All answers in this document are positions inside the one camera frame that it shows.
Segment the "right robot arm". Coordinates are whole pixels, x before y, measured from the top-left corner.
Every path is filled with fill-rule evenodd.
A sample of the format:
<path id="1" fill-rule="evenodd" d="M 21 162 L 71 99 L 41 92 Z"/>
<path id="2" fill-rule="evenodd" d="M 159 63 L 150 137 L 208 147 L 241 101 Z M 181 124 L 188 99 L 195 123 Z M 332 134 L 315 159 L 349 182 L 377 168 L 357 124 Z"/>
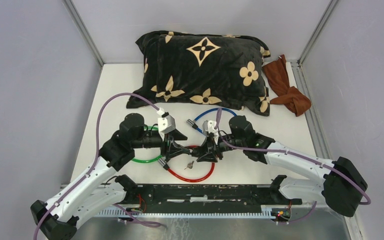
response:
<path id="1" fill-rule="evenodd" d="M 327 204 L 336 213 L 353 217 L 360 205 L 369 205 L 368 184 L 351 160 L 319 158 L 289 148 L 256 132 L 243 115 L 229 120 L 230 133 L 219 128 L 217 120 L 206 120 L 201 131 L 205 140 L 196 150 L 198 162 L 216 163 L 225 152 L 242 151 L 250 160 L 292 171 L 301 179 L 279 175 L 269 189 L 275 204 L 288 200 L 311 200 Z"/>

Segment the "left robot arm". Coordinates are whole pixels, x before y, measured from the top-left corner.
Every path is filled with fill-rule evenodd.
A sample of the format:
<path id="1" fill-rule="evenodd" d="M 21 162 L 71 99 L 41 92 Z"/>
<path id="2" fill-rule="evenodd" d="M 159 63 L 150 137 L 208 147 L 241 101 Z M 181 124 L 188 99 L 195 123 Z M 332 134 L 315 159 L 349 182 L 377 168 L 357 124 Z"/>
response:
<path id="1" fill-rule="evenodd" d="M 187 136 L 176 129 L 175 120 L 164 113 L 157 120 L 157 130 L 148 131 L 144 117 L 128 114 L 119 129 L 95 153 L 93 162 L 59 193 L 46 201 L 36 200 L 30 207 L 36 228 L 33 238 L 43 233 L 49 240 L 70 240 L 89 219 L 121 201 L 130 204 L 138 191 L 121 183 L 118 176 L 107 188 L 98 187 L 135 158 L 135 149 L 167 149 Z"/>

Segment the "green cable lock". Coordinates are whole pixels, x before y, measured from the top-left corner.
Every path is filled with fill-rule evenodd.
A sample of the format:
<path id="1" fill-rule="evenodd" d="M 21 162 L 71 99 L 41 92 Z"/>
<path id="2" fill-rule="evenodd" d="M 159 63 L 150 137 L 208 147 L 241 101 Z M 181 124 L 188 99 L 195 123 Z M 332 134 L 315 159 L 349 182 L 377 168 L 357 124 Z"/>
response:
<path id="1" fill-rule="evenodd" d="M 156 124 L 152 125 L 152 126 L 148 126 L 147 127 L 147 130 L 150 132 L 150 131 L 157 131 L 158 128 L 156 127 Z M 158 161 L 162 156 L 161 155 L 158 155 L 152 159 L 137 159 L 137 158 L 133 158 L 132 161 L 135 162 L 135 163 L 140 163 L 140 164 L 149 164 L 149 163 L 153 163 L 153 162 L 156 162 Z"/>

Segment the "blue cable lock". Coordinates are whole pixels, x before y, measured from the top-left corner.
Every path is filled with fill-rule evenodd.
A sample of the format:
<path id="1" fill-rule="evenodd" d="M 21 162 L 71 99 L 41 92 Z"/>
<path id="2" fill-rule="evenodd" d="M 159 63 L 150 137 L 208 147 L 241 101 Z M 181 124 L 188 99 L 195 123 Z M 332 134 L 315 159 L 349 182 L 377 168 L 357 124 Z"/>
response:
<path id="1" fill-rule="evenodd" d="M 188 126 L 192 127 L 194 130 L 198 131 L 199 133 L 201 133 L 203 135 L 204 134 L 203 130 L 200 127 L 198 127 L 196 122 L 199 119 L 201 119 L 202 117 L 204 117 L 205 115 L 212 113 L 212 112 L 216 112 L 217 110 L 218 110 L 218 107 L 206 110 L 203 113 L 199 114 L 197 117 L 195 117 L 193 120 L 187 119 L 186 123 Z M 234 117 L 237 116 L 237 114 L 234 111 L 232 111 L 228 108 L 222 108 L 222 111 L 228 112 L 228 113 L 232 114 Z"/>

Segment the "red cable lock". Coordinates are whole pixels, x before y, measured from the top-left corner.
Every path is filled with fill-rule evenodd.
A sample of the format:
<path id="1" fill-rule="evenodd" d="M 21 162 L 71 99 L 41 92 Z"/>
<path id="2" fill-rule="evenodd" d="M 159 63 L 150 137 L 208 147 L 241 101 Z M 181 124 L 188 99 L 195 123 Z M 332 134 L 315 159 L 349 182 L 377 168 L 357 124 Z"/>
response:
<path id="1" fill-rule="evenodd" d="M 193 148 L 197 148 L 199 146 L 198 145 L 188 145 L 186 147 L 193 149 Z M 190 157 L 191 160 L 189 162 L 194 161 L 193 168 L 198 165 L 196 158 L 191 156 L 191 155 L 182 154 L 179 156 Z M 165 156 L 164 156 L 156 162 L 158 162 L 162 166 L 162 168 L 165 171 L 167 171 L 170 175 L 172 175 L 174 178 L 176 178 L 182 182 L 186 182 L 186 183 L 203 182 L 203 181 L 207 180 L 208 178 L 210 178 L 211 175 L 213 174 L 214 170 L 215 170 L 215 167 L 216 167 L 215 163 L 214 162 L 210 162 L 210 163 L 207 162 L 207 163 L 204 163 L 204 167 L 198 167 L 198 169 L 197 169 L 198 173 L 196 173 L 194 176 L 187 176 L 186 171 L 187 170 L 193 170 L 193 168 L 192 169 L 184 169 L 189 162 L 186 162 L 186 165 L 183 168 L 181 168 L 180 166 L 176 166 L 176 165 L 173 167 L 171 164 L 171 161 L 173 159 L 175 160 L 179 156 L 176 156 L 169 161 L 166 161 Z"/>

